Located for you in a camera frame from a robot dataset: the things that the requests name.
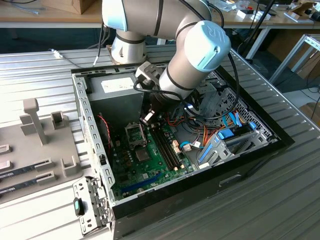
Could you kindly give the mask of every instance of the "ram slot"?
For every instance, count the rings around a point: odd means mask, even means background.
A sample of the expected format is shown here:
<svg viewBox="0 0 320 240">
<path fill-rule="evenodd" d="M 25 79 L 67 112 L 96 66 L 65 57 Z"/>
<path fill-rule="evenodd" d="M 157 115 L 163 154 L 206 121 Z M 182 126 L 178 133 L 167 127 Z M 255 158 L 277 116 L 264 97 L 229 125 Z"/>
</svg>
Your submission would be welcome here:
<svg viewBox="0 0 320 240">
<path fill-rule="evenodd" d="M 151 131 L 151 134 L 157 144 L 158 149 L 160 150 L 160 153 L 168 169 L 171 171 L 175 167 L 178 167 L 180 165 L 179 161 L 177 160 L 171 146 L 167 143 L 166 138 L 163 136 L 162 131 L 153 129 Z"/>
</svg>

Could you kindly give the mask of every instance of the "motherboard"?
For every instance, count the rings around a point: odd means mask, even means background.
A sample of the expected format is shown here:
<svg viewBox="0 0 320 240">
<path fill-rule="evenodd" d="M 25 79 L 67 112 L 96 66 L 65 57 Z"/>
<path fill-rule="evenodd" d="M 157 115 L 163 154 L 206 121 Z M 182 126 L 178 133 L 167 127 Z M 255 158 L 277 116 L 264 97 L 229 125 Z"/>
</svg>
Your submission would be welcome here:
<svg viewBox="0 0 320 240">
<path fill-rule="evenodd" d="M 130 123 L 125 131 L 117 133 L 111 136 L 115 145 L 110 156 L 116 200 L 194 171 L 170 126 L 165 123 L 152 124 L 144 129 L 139 123 Z"/>
</svg>

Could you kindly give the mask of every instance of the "desk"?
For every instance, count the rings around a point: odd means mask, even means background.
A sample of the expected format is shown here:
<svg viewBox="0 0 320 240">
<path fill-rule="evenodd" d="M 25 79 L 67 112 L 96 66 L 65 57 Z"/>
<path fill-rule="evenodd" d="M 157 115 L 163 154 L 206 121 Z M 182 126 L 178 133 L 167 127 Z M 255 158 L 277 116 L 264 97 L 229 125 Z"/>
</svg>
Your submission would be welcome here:
<svg viewBox="0 0 320 240">
<path fill-rule="evenodd" d="M 0 1 L 0 28 L 100 28 L 102 0 L 95 1 L 83 14 L 45 6 L 40 14 L 33 14 Z M 40 8 L 41 1 L 24 4 L 26 8 Z"/>
<path fill-rule="evenodd" d="M 39 15 L 28 13 L 12 7 L 9 3 L 0 1 L 0 28 L 100 28 L 101 26 L 101 2 L 97 0 L 82 15 L 62 11 L 50 7 L 41 11 Z M 40 1 L 26 4 L 25 7 L 39 8 Z M 257 4 L 251 1 L 250 6 L 254 9 Z M 272 16 L 270 20 L 265 20 L 260 28 L 262 31 L 256 38 L 251 50 L 247 54 L 247 59 L 252 59 L 260 45 L 271 29 L 320 29 L 320 22 L 296 23 L 284 16 L 285 7 L 275 9 L 277 16 Z M 242 19 L 237 16 L 237 11 L 222 11 L 224 16 L 224 28 L 226 29 L 248 29 L 252 23 L 251 19 Z M 219 15 L 213 12 L 212 20 L 220 23 Z M 164 44 L 165 40 L 159 39 L 158 44 Z"/>
<path fill-rule="evenodd" d="M 257 8 L 257 4 L 250 1 L 250 6 L 253 9 Z M 271 16 L 270 20 L 264 20 L 260 26 L 261 32 L 256 38 L 253 46 L 248 52 L 246 59 L 252 59 L 262 42 L 268 35 L 271 29 L 320 29 L 320 22 L 314 23 L 296 23 L 284 15 L 287 12 L 286 7 L 273 7 L 273 10 L 277 12 L 276 16 Z M 232 10 L 229 12 L 222 11 L 224 16 L 224 28 L 225 29 L 248 29 L 252 23 L 251 19 L 242 19 L 237 16 L 237 11 Z M 215 22 L 220 23 L 220 18 L 218 14 L 213 17 Z"/>
<path fill-rule="evenodd" d="M 174 45 L 146 49 L 150 57 L 161 61 L 169 61 L 176 51 Z M 85 68 L 92 66 L 97 50 L 61 53 Z M 268 240 L 295 239 L 300 234 L 305 234 L 305 239 L 319 238 L 320 129 L 242 57 L 233 50 L 231 53 L 241 86 L 294 139 L 294 145 L 248 179 L 124 239 L 134 236 L 136 240 L 222 239 L 225 236 L 225 239 Z M 106 50 L 101 51 L 100 60 L 97 66 L 112 64 Z M 221 65 L 234 77 L 228 58 Z M 83 175 L 88 176 L 92 170 L 72 86 L 70 69 L 73 67 L 48 51 L 0 55 L 0 88 L 4 99 L 0 104 L 21 112 L 22 99 L 38 98 L 40 117 L 63 111 L 71 122 Z M 19 118 L 0 121 L 0 127 L 18 123 Z M 4 216 L 0 217 L 1 239 L 82 239 L 73 205 L 73 183 L 65 182 L 0 204 L 0 216 Z M 111 240 L 112 236 L 110 232 L 100 231 L 85 239 Z"/>
</svg>

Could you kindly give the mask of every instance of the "aluminum table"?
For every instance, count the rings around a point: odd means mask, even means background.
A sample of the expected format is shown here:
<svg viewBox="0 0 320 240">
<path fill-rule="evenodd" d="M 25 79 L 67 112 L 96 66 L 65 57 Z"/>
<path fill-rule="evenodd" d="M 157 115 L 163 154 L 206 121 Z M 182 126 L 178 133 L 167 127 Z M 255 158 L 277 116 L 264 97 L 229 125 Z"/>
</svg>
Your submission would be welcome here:
<svg viewBox="0 0 320 240">
<path fill-rule="evenodd" d="M 168 61 L 175 46 L 148 46 L 149 58 Z M 91 67 L 97 50 L 61 51 L 82 67 Z M 240 84 L 295 140 L 285 154 L 252 177 L 126 239 L 318 239 L 320 232 L 320 130 L 234 51 Z M 106 50 L 97 66 L 111 65 Z M 232 76 L 226 58 L 221 64 Z M 91 173 L 76 110 L 70 69 L 51 52 L 0 55 L 0 127 L 18 124 L 22 100 L 37 98 L 39 116 L 63 111 L 71 127 L 83 175 Z M 1 239 L 82 238 L 74 212 L 72 183 L 0 205 Z M 87 237 L 108 240 L 106 230 Z"/>
<path fill-rule="evenodd" d="M 292 72 L 296 72 L 301 69 L 301 65 L 308 60 L 308 57 L 311 55 L 315 55 L 318 51 L 320 51 L 320 34 L 304 34 L 296 43 L 296 45 L 289 52 L 288 56 L 283 60 L 277 70 L 270 78 L 270 83 L 274 83 L 280 74 L 285 70 L 288 64 L 293 60 L 294 56 L 299 52 L 299 50 L 304 46 L 304 44 L 309 44 L 309 48 L 303 56 L 296 62 L 296 64 L 291 69 Z"/>
</svg>

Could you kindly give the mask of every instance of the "table leg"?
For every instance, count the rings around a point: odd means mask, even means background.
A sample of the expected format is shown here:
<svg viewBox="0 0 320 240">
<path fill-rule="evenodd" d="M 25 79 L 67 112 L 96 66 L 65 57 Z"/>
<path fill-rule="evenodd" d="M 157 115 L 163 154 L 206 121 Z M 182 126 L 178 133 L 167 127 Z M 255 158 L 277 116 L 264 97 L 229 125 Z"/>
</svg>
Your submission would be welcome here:
<svg viewBox="0 0 320 240">
<path fill-rule="evenodd" d="M 313 46 L 310 46 L 308 48 L 307 51 L 305 51 L 305 53 L 303 54 L 303 56 L 296 62 L 296 64 L 293 66 L 293 68 L 291 69 L 292 72 L 297 71 L 297 69 L 300 67 L 300 65 L 302 63 L 305 62 L 306 58 L 309 57 L 309 55 L 311 54 L 311 52 L 315 50 L 315 48 Z"/>
<path fill-rule="evenodd" d="M 254 55 L 258 51 L 259 47 L 261 46 L 261 44 L 265 40 L 266 36 L 268 35 L 269 31 L 270 31 L 269 28 L 265 28 L 265 29 L 261 30 L 259 36 L 254 41 L 253 46 L 251 47 L 250 51 L 248 52 L 247 56 L 245 57 L 246 59 L 252 59 L 254 57 Z"/>
<path fill-rule="evenodd" d="M 165 45 L 166 44 L 166 39 L 158 38 L 158 41 L 156 42 L 157 45 Z"/>
<path fill-rule="evenodd" d="M 280 64 L 280 66 L 275 70 L 274 74 L 271 76 L 269 82 L 274 83 L 279 75 L 284 71 L 286 66 L 291 62 L 294 55 L 301 49 L 302 45 L 305 43 L 307 36 L 304 34 L 300 40 L 296 43 L 296 45 L 292 48 L 292 50 L 289 52 L 288 56 L 283 60 L 283 62 Z"/>
</svg>

